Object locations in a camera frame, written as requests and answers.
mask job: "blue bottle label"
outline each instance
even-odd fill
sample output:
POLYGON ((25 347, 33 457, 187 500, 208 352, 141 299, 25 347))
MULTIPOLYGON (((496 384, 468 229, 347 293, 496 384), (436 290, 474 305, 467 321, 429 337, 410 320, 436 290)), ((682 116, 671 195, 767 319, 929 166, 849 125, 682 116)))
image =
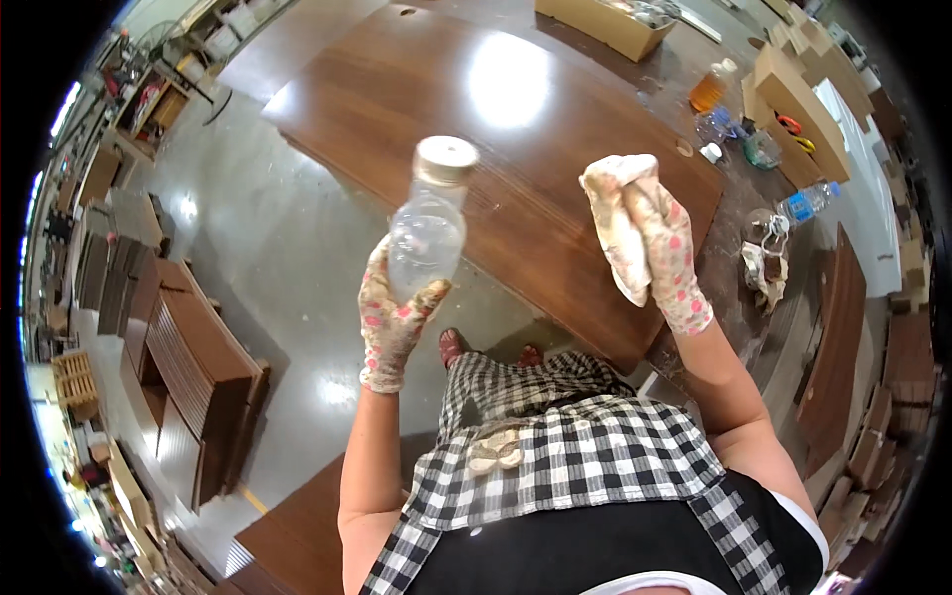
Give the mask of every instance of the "blue bottle label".
POLYGON ((790 206, 790 214, 798 223, 802 223, 814 215, 813 205, 803 196, 802 192, 797 192, 791 196, 787 204, 790 206))

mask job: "cloth rag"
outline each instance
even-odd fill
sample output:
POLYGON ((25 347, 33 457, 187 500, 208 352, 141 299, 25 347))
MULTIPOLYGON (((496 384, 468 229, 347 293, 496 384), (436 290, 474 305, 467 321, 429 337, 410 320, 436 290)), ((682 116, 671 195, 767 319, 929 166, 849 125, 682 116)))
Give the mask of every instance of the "cloth rag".
POLYGON ((657 177, 653 155, 608 155, 585 168, 579 184, 588 195, 595 229, 615 285, 632 304, 644 307, 651 284, 645 241, 629 214, 638 182, 657 177))

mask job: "hole in wood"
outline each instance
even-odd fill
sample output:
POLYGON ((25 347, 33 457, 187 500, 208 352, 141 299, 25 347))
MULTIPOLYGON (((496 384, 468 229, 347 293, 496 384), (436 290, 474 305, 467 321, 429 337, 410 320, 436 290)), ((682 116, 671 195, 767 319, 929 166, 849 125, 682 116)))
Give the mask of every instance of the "hole in wood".
POLYGON ((683 138, 679 138, 678 142, 674 145, 678 148, 678 152, 685 157, 690 157, 694 154, 694 148, 683 138))

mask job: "foot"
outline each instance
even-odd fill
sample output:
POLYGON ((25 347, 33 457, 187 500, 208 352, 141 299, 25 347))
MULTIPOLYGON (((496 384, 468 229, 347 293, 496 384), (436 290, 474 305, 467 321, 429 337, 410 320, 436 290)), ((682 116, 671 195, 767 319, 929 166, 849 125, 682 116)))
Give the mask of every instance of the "foot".
POLYGON ((455 328, 447 328, 440 335, 440 360, 449 369, 456 358, 463 355, 463 341, 455 328))
POLYGON ((532 345, 526 345, 523 347, 523 352, 519 354, 519 361, 516 362, 517 367, 532 367, 532 366, 541 366, 542 365, 542 352, 533 347, 532 345))

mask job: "woman's right hand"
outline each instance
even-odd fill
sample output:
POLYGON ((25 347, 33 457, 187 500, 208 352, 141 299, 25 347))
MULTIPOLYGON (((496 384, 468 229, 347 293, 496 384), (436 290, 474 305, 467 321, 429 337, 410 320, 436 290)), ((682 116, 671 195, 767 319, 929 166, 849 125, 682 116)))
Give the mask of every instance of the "woman's right hand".
POLYGON ((651 268, 651 295, 671 330, 693 335, 714 318, 694 272, 691 219, 658 178, 658 161, 625 187, 625 205, 641 231, 651 268))

